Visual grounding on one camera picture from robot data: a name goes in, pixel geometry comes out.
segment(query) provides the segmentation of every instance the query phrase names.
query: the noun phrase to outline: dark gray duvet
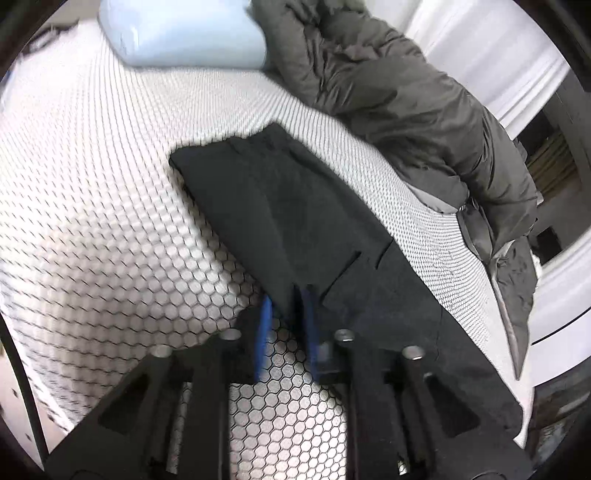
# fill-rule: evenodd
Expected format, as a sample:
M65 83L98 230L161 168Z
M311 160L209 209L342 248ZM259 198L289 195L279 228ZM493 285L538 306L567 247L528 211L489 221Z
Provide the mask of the dark gray duvet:
M457 212L466 244L491 273L519 376L535 271L515 260L527 243L510 243L535 221L536 188L503 127L359 1L252 4L290 92L376 146L425 204Z

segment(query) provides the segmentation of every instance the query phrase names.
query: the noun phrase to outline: honeycomb mattress texture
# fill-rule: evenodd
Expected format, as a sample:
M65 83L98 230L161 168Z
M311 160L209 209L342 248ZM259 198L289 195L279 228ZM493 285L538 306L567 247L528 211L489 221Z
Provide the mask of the honeycomb mattress texture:
M455 216L421 204L337 120L261 72L126 67L96 21L26 57L3 104L0 309L64 430L151 346L205 342L258 301L256 282L187 197L168 156L276 121L361 197L499 371L524 408L516 438L524 444L528 361L517 381L488 276ZM311 380L279 322L266 356L262 381L230 392L234 476L344 478L340 401Z

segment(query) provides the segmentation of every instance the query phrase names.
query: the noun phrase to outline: screw head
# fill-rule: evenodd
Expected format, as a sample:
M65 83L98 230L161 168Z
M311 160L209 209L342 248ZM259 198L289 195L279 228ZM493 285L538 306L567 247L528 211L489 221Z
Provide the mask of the screw head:
M173 349L168 345L154 345L150 349L150 353L158 358L166 358L173 353Z
M355 340L355 334L351 330L341 328L335 332L335 340L337 342L352 342Z
M402 355L409 360L420 360L425 356L425 350L417 345L410 345L402 349Z
M235 328L229 328L220 332L220 338L222 340L238 340L242 336L242 332Z

